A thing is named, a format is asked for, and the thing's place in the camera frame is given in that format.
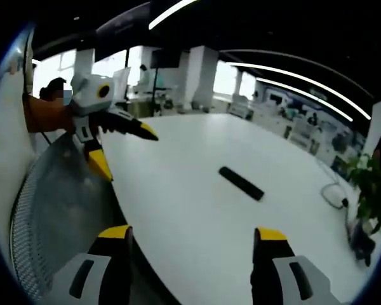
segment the black cable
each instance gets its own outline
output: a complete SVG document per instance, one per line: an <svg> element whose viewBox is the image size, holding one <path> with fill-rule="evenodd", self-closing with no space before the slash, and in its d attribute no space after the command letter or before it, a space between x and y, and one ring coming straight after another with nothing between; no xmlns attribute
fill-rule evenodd
<svg viewBox="0 0 381 305"><path fill-rule="evenodd" d="M323 197L323 199L325 200L325 202L327 202L327 204L329 204L329 206L331 206L331 207L333 207L333 208L335 208L335 209L337 209L337 210L341 210L341 209L344 207L343 205L340 205L340 206L336 206L336 205L334 205L334 204L333 204L333 203L332 203L332 202L331 202L331 201L324 195L324 191L325 191L326 189L328 189L329 187L331 187L331 186L338 186L338 187L343 191L343 193L344 193L344 196L345 196L344 199L347 199L347 193L346 193L344 187L342 187L342 185L340 184L337 173L336 173L335 171L333 171L333 173L335 174L335 176L333 177L329 172L327 172L327 171L324 169L324 167L323 167L323 165L321 164L320 160L318 160L317 158L315 158L315 159L316 159L316 163L317 163L317 165L319 165L319 167L322 169L322 171L323 171L325 174L327 174L327 176L333 181L333 183L327 184L327 185L325 185L324 187L321 188L321 190L320 190L320 195Z"/></svg>
<svg viewBox="0 0 381 305"><path fill-rule="evenodd" d="M37 129L43 135L45 141L47 141L48 145L51 145L51 141L46 136L46 134L42 131L42 128L39 126L38 120L35 118L34 113L32 112L30 102L28 101L28 93L27 93L27 52L28 52L28 40L30 38L31 33L28 34L27 39L25 41L25 48L24 48L24 58L23 58L23 77L24 77L24 93L23 93L23 102L27 105L27 108L31 114L31 118L34 121Z"/></svg>

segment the black ceiling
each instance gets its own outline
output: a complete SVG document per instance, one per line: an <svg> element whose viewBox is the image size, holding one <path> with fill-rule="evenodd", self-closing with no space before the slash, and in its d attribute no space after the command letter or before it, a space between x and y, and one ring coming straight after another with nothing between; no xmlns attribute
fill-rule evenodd
<svg viewBox="0 0 381 305"><path fill-rule="evenodd" d="M97 47L97 53L102 49L101 57L138 44L186 49L203 44L216 50L233 50L220 54L227 61L275 67L319 81L369 114L373 103L381 100L381 7L327 7L317 1L307 4L199 0L148 31L147 24L153 18L178 2L153 0L148 18L139 17L137 23L132 20L133 27L126 27L119 35L111 35L99 43L93 37L99 26L146 1L120 2L110 8L69 8L61 15L41 20L34 34L35 57L42 59L90 44ZM314 87L275 72L249 71L305 91ZM317 90L351 116L356 128L368 129L369 122L355 109L330 93Z"/></svg>

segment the chair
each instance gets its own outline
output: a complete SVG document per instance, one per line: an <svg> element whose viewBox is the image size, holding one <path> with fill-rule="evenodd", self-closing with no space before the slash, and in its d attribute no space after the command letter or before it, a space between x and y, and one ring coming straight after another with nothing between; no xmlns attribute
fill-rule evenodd
<svg viewBox="0 0 381 305"><path fill-rule="evenodd" d="M239 118L246 119L250 113L248 108L248 99L243 95L234 94L233 102L230 104L229 113Z"/></svg>
<svg viewBox="0 0 381 305"><path fill-rule="evenodd" d="M308 124L305 119L298 118L295 120L295 125L292 128L289 141L309 151L312 145L312 135L316 126Z"/></svg>

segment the office desk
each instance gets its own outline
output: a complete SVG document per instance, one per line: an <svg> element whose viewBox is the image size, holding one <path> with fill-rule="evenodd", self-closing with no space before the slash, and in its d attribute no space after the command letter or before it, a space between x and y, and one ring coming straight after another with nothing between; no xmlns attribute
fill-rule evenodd
<svg viewBox="0 0 381 305"><path fill-rule="evenodd" d="M296 121L290 121L288 119L283 118L282 116L275 116L267 113L266 109L256 107L254 109L254 115L252 122L261 126L280 137L284 137L284 133L286 128L289 126L293 128L295 126ZM324 141L323 136L318 131L315 131L312 135L312 139L318 142L319 148L317 153L315 154L316 158L321 160L324 164L329 167L332 166L336 157L339 157L345 162L349 162L352 158L356 157L356 151L353 151L352 147L348 147L344 154L336 152L333 146Z"/></svg>
<svg viewBox="0 0 381 305"><path fill-rule="evenodd" d="M106 133L113 186L134 237L161 281L183 305L252 304L253 232L281 230L349 301L371 267L349 250L344 212L319 194L330 178L311 155L229 114L144 120L159 142ZM218 174L228 166L265 195L256 202ZM355 204L357 195L342 182Z"/></svg>

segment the window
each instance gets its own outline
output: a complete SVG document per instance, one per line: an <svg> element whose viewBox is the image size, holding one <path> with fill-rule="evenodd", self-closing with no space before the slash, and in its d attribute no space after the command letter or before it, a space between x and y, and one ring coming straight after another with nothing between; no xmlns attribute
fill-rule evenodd
<svg viewBox="0 0 381 305"><path fill-rule="evenodd" d="M241 76L240 95L244 95L249 100L253 98L255 91L255 77L249 73L243 72Z"/></svg>
<svg viewBox="0 0 381 305"><path fill-rule="evenodd" d="M237 68L219 60L217 62L213 91L232 95L236 87Z"/></svg>
<svg viewBox="0 0 381 305"><path fill-rule="evenodd" d="M124 69L126 61L126 50L117 52L109 57L103 58L93 64L91 68L92 74L113 77L113 74L121 69Z"/></svg>
<svg viewBox="0 0 381 305"><path fill-rule="evenodd" d="M128 76L128 84L130 86L137 85L140 80L140 66L141 66L142 46L135 46L130 49L128 55L128 67L130 69L130 75Z"/></svg>
<svg viewBox="0 0 381 305"><path fill-rule="evenodd" d="M61 69L73 67L76 59L76 50L71 50L62 54Z"/></svg>
<svg viewBox="0 0 381 305"><path fill-rule="evenodd" d="M64 78L65 90L71 90L70 81L74 73L76 50L70 50L42 60L34 69L32 95L39 97L41 88L47 87L54 78Z"/></svg>

